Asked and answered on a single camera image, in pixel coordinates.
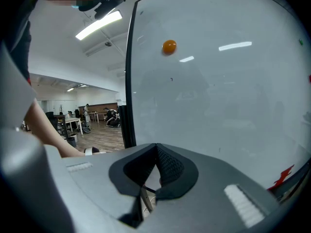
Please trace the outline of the red lightning-shaped magnet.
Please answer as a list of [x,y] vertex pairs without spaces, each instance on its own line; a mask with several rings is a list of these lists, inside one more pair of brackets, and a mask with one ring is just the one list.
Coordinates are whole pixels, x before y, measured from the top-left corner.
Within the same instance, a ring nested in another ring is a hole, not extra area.
[[289,168],[285,169],[280,173],[280,178],[274,182],[274,185],[268,188],[269,191],[272,191],[273,189],[278,188],[280,185],[284,183],[286,178],[292,173],[292,168],[294,165],[290,166]]

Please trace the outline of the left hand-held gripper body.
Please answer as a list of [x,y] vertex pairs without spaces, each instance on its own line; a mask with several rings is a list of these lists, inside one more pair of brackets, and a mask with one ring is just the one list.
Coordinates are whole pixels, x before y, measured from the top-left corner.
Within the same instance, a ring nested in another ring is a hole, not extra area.
[[100,151],[99,149],[97,149],[95,147],[86,148],[84,150],[85,156],[94,155],[94,154],[102,154],[102,153],[106,153],[106,151]]

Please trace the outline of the white whiteboard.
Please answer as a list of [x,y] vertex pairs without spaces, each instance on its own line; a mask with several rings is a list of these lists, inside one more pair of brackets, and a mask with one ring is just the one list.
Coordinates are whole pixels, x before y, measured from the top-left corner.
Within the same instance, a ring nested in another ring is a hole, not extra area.
[[138,145],[213,156],[265,188],[294,165],[286,182],[311,164],[310,75],[311,37],[285,0],[134,4],[125,90]]

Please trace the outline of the person's black shirt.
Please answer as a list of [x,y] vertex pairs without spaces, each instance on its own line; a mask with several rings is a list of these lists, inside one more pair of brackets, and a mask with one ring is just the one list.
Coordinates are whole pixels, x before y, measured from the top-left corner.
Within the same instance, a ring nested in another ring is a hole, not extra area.
[[30,83],[28,57],[31,44],[31,23],[29,16],[37,0],[15,0],[8,11],[8,22],[5,26],[3,41],[14,61],[16,67]]

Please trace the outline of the person's left forearm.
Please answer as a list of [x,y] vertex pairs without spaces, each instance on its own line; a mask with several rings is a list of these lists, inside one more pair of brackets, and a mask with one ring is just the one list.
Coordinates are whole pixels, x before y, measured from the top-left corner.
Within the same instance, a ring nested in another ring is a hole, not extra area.
[[32,102],[24,118],[32,133],[46,145],[58,149],[61,157],[84,157],[85,154],[78,151],[65,141],[56,131],[53,125],[44,114],[36,99]]

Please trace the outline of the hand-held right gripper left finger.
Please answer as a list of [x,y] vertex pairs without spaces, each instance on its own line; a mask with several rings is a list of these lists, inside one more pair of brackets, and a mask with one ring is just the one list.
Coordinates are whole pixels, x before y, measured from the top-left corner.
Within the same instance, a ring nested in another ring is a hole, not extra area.
[[58,150],[46,145],[46,167],[52,179],[51,203],[45,227],[52,233],[156,233],[156,218],[131,222],[140,213],[140,191],[122,194],[112,183],[121,175],[110,172],[118,160],[138,153],[148,144],[113,153],[61,158]]

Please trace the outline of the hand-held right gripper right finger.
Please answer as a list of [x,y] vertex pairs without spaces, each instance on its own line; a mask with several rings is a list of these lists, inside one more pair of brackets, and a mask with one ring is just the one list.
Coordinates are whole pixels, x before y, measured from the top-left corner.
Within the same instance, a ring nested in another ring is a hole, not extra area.
[[282,217],[276,198],[232,165],[190,150],[157,144],[159,160],[177,161],[177,179],[162,182],[144,233],[266,233]]

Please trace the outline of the orange round magnet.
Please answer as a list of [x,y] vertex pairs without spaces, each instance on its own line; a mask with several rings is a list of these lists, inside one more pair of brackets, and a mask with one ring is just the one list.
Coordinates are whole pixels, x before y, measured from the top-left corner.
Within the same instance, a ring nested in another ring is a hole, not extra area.
[[174,40],[167,40],[162,45],[162,53],[165,55],[171,55],[175,52],[177,44]]

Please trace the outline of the long ceiling light panel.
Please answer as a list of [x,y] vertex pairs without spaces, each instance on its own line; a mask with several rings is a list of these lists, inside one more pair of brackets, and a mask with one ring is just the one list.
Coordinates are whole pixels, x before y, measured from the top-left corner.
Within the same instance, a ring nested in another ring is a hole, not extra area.
[[83,40],[84,38],[86,38],[87,36],[92,34],[93,32],[101,29],[102,27],[104,27],[108,24],[111,24],[115,21],[118,21],[120,19],[122,19],[122,15],[121,15],[120,11],[115,11],[115,12],[109,13],[108,15],[103,17],[102,19],[97,20],[97,21],[93,22],[92,24],[90,24],[89,26],[87,26],[86,28],[84,28],[75,37],[78,40]]

